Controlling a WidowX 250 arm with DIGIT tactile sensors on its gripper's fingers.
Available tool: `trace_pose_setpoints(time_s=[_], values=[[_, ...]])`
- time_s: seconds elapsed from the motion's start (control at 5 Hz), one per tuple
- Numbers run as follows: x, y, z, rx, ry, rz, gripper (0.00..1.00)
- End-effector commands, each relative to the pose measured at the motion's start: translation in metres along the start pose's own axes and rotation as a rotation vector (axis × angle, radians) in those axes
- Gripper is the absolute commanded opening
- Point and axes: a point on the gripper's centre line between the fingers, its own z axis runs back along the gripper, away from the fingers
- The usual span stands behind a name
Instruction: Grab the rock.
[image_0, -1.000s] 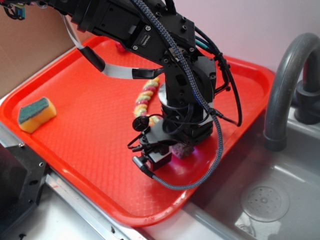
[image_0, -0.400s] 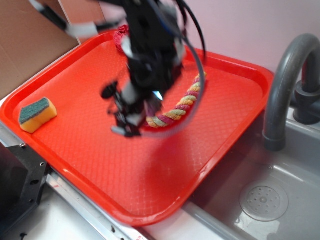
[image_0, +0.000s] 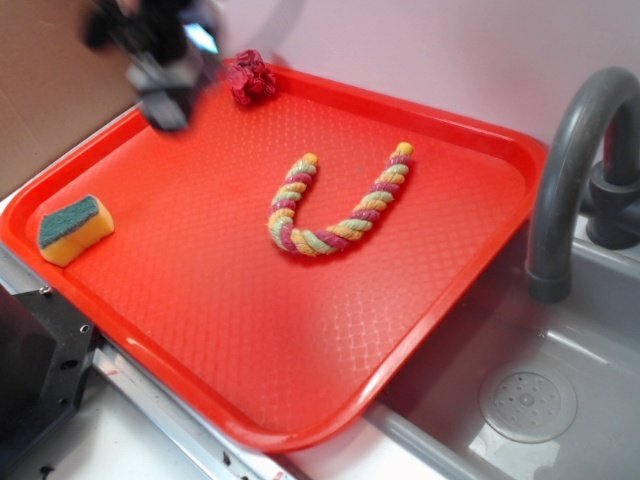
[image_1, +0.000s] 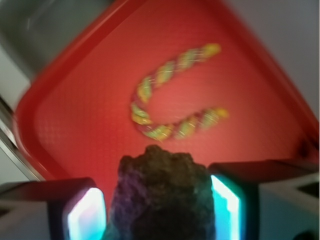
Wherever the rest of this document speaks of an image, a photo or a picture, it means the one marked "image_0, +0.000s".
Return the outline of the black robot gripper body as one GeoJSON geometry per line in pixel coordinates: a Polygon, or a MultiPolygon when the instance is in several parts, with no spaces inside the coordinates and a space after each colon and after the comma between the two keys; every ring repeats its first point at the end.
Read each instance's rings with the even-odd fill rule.
{"type": "Polygon", "coordinates": [[[216,81],[219,10],[212,1],[92,1],[82,41],[130,59],[126,78],[142,95],[195,90],[216,81]]]}

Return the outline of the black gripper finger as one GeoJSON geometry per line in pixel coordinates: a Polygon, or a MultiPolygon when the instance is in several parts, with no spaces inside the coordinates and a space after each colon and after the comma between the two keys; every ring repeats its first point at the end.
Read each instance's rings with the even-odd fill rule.
{"type": "Polygon", "coordinates": [[[181,131],[189,127],[199,97],[196,87],[175,87],[142,93],[142,114],[156,130],[181,131]]]}

